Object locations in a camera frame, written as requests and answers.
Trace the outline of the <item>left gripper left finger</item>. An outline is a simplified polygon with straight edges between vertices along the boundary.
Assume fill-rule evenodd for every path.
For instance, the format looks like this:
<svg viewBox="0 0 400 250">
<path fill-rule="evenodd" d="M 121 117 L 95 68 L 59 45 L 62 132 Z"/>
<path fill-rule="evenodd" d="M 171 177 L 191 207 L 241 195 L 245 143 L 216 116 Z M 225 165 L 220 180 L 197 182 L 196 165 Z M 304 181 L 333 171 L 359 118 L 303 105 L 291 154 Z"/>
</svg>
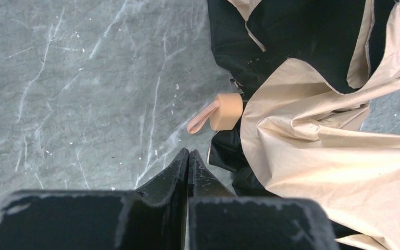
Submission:
<svg viewBox="0 0 400 250">
<path fill-rule="evenodd" d="M 0 204 L 0 249 L 183 249 L 189 151 L 136 190 L 21 190 Z"/>
</svg>

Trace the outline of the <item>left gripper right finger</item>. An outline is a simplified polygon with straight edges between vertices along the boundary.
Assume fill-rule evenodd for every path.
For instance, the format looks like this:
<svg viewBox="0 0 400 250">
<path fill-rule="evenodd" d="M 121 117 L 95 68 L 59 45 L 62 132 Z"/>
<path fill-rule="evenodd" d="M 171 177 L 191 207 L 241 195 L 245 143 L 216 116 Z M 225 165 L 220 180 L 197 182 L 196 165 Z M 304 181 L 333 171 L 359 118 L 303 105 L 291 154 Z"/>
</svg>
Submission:
<svg viewBox="0 0 400 250">
<path fill-rule="evenodd" d="M 300 198 L 235 196 L 189 156 L 190 249 L 337 249 L 322 208 Z"/>
</svg>

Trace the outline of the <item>beige folding umbrella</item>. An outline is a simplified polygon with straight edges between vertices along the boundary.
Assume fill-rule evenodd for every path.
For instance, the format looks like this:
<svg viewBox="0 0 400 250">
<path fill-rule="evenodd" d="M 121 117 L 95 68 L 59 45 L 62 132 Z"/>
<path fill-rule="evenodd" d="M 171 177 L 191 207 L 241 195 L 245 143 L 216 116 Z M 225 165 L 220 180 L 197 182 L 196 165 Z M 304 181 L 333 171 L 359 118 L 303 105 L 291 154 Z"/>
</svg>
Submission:
<svg viewBox="0 0 400 250">
<path fill-rule="evenodd" d="M 187 125 L 210 164 L 317 202 L 346 249 L 400 249 L 400 135 L 362 132 L 400 90 L 400 1 L 208 1 L 211 50 L 239 94 Z"/>
</svg>

